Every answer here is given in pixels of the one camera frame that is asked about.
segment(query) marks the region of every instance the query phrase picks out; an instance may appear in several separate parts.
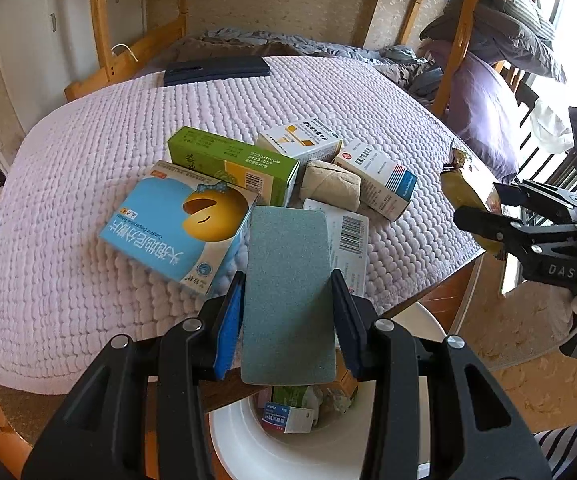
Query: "metal screw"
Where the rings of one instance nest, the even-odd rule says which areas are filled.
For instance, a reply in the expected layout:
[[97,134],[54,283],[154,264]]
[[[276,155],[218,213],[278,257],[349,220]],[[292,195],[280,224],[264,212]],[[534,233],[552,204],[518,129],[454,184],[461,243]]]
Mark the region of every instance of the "metal screw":
[[380,319],[375,322],[375,328],[382,332],[390,332],[391,330],[395,330],[395,323],[390,319],[380,317]]
[[110,345],[117,350],[124,348],[128,345],[128,336],[124,334],[116,335],[110,340]]
[[182,321],[182,328],[186,332],[195,332],[202,328],[202,322],[196,317],[190,317]]
[[459,335],[450,335],[447,338],[448,346],[451,348],[463,348],[466,346],[466,341],[464,341]]

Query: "white wardrobe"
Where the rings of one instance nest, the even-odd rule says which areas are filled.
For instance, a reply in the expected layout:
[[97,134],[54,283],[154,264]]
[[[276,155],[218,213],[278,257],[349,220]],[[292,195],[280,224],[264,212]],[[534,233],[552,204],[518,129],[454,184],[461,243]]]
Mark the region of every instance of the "white wardrobe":
[[[113,45],[144,35],[144,0],[107,7]],[[0,70],[26,133],[65,104],[66,86],[98,68],[89,0],[0,0]]]

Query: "white bucket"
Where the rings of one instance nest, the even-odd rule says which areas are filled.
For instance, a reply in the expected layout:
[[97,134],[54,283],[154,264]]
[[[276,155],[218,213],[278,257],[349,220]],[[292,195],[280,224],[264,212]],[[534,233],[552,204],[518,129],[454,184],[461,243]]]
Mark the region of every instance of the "white bucket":
[[[412,335],[441,341],[446,333],[420,303],[395,317]],[[375,383],[361,383],[350,410],[308,434],[268,434],[252,397],[210,413],[219,460],[233,480],[357,480],[364,461]],[[419,380],[419,463],[429,460],[430,422],[425,378]],[[425,476],[427,471],[420,471]]]

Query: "wooden bed frame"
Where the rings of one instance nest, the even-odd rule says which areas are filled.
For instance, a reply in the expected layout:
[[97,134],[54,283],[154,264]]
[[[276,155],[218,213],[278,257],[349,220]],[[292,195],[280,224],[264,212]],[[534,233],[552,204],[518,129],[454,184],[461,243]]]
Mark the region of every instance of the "wooden bed frame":
[[[446,71],[431,109],[438,117],[441,117],[446,109],[452,77],[468,50],[473,31],[473,11],[477,2],[478,0],[463,0]],[[408,40],[421,3],[422,0],[412,0],[399,31],[398,43],[405,43]],[[84,81],[67,86],[64,90],[67,101],[73,101],[105,86],[130,79],[163,49],[186,36],[188,0],[179,0],[178,9],[179,14],[171,23],[155,28],[131,45],[130,50],[124,50],[115,56],[110,45],[106,0],[91,0],[92,29],[100,69]]]

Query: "quilted bedspread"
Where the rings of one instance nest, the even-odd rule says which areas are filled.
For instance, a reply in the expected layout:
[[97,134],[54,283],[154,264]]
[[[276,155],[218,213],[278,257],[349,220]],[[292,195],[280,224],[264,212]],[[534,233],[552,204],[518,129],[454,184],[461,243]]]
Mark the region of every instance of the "quilted bedspread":
[[[267,58],[268,77],[162,87],[162,73],[67,104],[28,134],[0,199],[0,384],[67,392],[115,334],[165,333],[204,298],[98,238],[111,213],[184,125],[253,142],[258,131],[317,116],[346,142],[378,146],[417,174],[398,221],[370,218],[366,293],[378,312],[462,266],[460,232],[439,172],[456,137],[373,68],[354,60]],[[245,269],[243,244],[216,292]]]

